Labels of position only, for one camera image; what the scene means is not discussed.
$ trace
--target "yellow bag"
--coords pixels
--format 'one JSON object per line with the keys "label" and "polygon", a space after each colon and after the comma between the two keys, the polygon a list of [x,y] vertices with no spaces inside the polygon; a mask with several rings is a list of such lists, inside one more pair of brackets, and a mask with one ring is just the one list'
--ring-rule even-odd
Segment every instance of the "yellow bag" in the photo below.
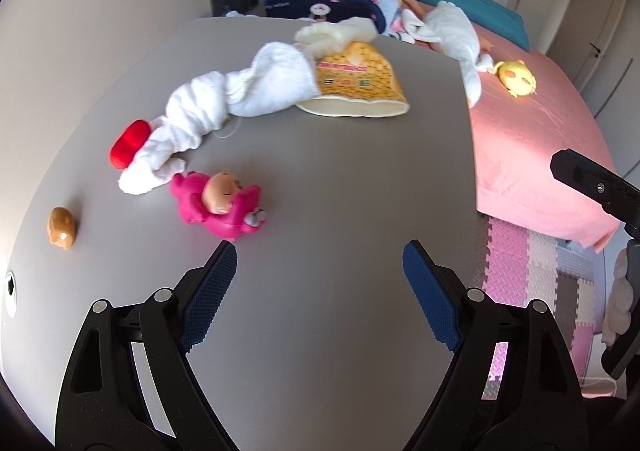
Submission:
{"label": "yellow bag", "polygon": [[368,43],[351,43],[316,66],[321,95],[301,102],[306,112],[326,117],[393,117],[409,105],[391,64]]}

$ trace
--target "pink blanket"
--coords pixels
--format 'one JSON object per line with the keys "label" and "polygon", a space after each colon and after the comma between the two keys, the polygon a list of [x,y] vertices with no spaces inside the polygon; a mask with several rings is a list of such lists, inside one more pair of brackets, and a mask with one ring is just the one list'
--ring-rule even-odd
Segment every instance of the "pink blanket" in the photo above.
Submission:
{"label": "pink blanket", "polygon": [[[424,4],[420,8],[419,16],[432,9]],[[556,181],[549,170],[552,155],[571,148],[615,171],[589,108],[548,57],[535,50],[527,53],[479,25],[474,28],[481,40],[493,45],[490,53],[495,62],[523,60],[538,82],[536,94],[514,98],[497,76],[481,74],[482,97],[470,111],[478,210],[602,250],[619,222],[595,202]]]}

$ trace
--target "yellow plush toy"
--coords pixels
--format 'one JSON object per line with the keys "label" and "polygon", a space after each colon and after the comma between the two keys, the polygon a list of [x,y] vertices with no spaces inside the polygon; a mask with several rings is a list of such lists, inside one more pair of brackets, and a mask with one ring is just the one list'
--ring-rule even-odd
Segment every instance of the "yellow plush toy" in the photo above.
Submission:
{"label": "yellow plush toy", "polygon": [[513,97],[528,96],[536,91],[536,78],[524,61],[500,61],[492,73],[498,75]]}

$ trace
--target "gray tabletop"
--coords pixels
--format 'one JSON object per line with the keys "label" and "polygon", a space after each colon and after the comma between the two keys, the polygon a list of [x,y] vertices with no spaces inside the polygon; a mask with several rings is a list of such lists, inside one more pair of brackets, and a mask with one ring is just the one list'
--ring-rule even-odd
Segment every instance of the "gray tabletop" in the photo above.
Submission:
{"label": "gray tabletop", "polygon": [[[2,313],[1,351],[7,383],[50,439],[91,304],[139,303],[173,287],[219,242],[180,222],[166,186],[122,193],[107,157],[114,139],[130,121],[160,115],[193,76],[244,68],[264,43],[292,43],[304,25],[190,23],[117,81],[49,168],[9,264],[17,312]],[[462,78],[456,61],[427,49],[389,38],[374,45],[396,70],[407,115],[322,118],[290,108],[244,119],[187,156],[189,170],[259,184],[269,214],[237,241],[238,273],[189,354],[242,450],[400,450],[451,357],[422,316],[401,254],[418,238],[437,263],[463,281],[470,275],[476,186]],[[79,219],[69,251],[46,235],[47,214],[61,205]],[[139,345],[135,355],[154,423],[170,433]]]}

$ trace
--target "pink figurine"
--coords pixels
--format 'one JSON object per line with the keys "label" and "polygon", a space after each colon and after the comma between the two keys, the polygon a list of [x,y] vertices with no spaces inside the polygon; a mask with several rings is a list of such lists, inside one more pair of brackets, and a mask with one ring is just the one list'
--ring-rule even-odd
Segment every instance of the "pink figurine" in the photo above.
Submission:
{"label": "pink figurine", "polygon": [[234,241],[240,235],[255,233],[266,219],[258,207],[260,187],[242,188],[230,173],[212,177],[190,171],[175,174],[169,191],[177,200],[178,214],[186,224],[204,224],[209,232],[223,240]]}

